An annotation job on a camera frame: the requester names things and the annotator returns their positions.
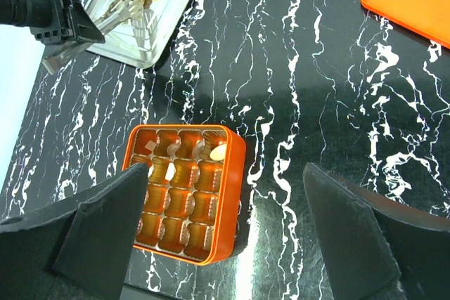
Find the dark round chocolate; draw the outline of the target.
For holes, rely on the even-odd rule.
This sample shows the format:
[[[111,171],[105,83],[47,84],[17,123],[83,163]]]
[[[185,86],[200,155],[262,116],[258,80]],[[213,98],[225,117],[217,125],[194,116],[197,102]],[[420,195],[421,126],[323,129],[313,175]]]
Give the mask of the dark round chocolate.
[[[173,157],[176,155],[176,152],[179,150],[181,144],[180,143],[171,143],[167,146],[167,156]]]

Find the white chocolate piece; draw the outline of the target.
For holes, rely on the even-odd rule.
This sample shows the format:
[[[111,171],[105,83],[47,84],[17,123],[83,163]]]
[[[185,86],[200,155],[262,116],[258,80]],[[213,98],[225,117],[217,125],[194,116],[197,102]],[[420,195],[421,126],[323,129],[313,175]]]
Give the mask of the white chocolate piece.
[[[166,174],[165,174],[165,180],[170,181],[173,179],[175,175],[175,166],[173,163],[169,163],[167,166]]]

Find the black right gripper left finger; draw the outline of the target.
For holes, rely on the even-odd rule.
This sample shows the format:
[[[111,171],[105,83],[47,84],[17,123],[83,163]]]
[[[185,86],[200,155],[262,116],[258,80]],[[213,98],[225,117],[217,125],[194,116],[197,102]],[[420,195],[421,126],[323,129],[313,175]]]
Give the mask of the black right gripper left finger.
[[[1,222],[2,299],[118,299],[148,167]]]

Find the dark shell chocolate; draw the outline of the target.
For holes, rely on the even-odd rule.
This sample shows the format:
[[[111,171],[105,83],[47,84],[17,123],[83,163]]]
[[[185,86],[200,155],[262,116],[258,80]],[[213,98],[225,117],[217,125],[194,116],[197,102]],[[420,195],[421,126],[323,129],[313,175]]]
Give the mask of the dark shell chocolate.
[[[203,148],[205,146],[204,141],[198,141],[195,146],[193,147],[192,156],[193,159],[199,158],[200,153],[203,151]]]

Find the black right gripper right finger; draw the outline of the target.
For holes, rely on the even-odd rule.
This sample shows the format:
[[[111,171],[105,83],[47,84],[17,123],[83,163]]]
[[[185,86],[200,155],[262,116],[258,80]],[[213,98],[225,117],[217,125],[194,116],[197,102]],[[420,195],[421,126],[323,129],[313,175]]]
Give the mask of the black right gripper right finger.
[[[449,220],[314,163],[303,184],[335,299],[448,299]]]

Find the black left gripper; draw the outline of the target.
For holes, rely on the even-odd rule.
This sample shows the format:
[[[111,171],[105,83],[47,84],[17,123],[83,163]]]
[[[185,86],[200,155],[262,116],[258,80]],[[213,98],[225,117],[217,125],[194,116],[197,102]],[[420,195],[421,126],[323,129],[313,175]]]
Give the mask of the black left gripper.
[[[46,46],[105,42],[80,0],[1,0],[1,24],[28,27]]]

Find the white oval chocolate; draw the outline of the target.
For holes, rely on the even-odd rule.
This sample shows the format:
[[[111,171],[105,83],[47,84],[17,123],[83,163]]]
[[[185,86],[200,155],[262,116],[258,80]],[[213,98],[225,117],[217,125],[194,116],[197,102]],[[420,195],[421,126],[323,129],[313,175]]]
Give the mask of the white oval chocolate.
[[[212,161],[223,161],[227,152],[227,144],[221,144],[215,147],[210,152],[210,159]]]

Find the silver metal tongs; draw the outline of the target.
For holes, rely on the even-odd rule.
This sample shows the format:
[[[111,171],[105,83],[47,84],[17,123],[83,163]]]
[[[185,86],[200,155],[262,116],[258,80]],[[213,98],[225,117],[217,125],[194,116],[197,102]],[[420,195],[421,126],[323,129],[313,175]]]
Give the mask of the silver metal tongs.
[[[94,21],[94,24],[106,37],[117,26],[129,21],[133,28],[136,44],[143,48],[152,3],[153,0],[114,0],[107,11]],[[51,55],[42,58],[41,63],[50,74],[55,74],[91,45],[93,43],[66,42]]]

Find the dark square chocolate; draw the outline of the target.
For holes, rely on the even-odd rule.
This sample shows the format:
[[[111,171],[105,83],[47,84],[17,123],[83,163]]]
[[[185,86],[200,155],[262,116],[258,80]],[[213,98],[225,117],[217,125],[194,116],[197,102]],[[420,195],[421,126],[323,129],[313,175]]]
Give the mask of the dark square chocolate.
[[[146,144],[145,144],[145,149],[148,150],[149,152],[153,152],[154,149],[158,146],[158,143],[152,140],[149,140]]]

